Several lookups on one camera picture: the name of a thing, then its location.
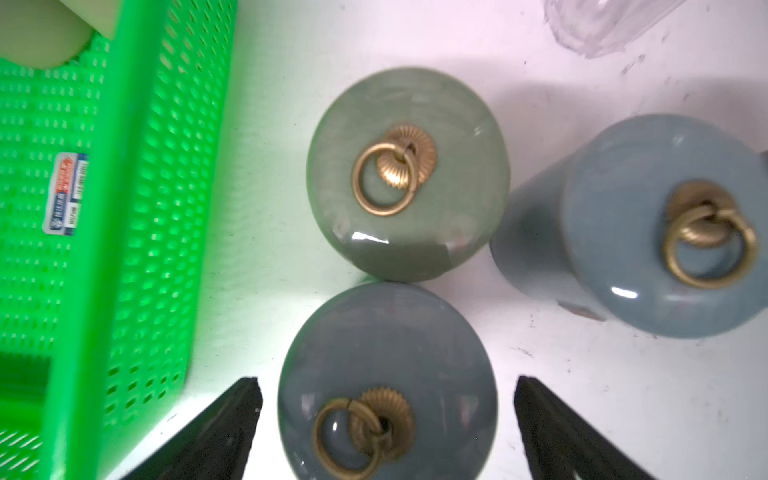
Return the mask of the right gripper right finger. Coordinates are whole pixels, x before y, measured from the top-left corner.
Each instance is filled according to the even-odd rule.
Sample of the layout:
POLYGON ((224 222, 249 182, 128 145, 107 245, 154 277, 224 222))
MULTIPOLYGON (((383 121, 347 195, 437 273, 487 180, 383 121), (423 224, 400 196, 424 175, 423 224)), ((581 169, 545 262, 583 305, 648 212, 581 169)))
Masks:
POLYGON ((534 479, 651 477, 537 378, 518 378, 514 408, 534 479))

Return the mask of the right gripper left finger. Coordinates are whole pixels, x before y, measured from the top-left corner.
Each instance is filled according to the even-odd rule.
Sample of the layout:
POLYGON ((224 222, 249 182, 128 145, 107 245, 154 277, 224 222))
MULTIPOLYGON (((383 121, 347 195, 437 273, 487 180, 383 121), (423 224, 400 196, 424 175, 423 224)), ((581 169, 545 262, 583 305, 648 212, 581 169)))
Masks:
POLYGON ((263 396, 255 377, 231 385, 128 479, 239 480, 251 451, 263 396))

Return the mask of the blue-grey tea canister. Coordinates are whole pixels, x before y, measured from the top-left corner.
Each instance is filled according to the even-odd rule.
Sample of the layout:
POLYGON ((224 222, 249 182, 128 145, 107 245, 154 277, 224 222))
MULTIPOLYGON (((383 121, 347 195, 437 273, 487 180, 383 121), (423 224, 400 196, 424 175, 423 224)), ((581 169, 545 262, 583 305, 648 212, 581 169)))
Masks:
POLYGON ((526 295, 671 338, 767 307, 767 156, 691 117, 614 124, 511 196, 490 244, 526 295))
POLYGON ((493 445, 498 393, 481 340, 448 302, 371 283, 299 330, 278 420, 300 479, 474 479, 493 445))

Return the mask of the green tea canister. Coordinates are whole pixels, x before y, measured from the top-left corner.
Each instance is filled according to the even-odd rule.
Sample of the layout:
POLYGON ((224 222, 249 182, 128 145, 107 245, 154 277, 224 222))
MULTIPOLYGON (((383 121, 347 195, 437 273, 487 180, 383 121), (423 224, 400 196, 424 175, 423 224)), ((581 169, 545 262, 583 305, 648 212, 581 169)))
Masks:
POLYGON ((314 219, 340 255, 373 277, 420 282, 490 241, 510 166, 484 101, 452 76, 411 67, 373 74, 329 106, 306 178, 314 219))

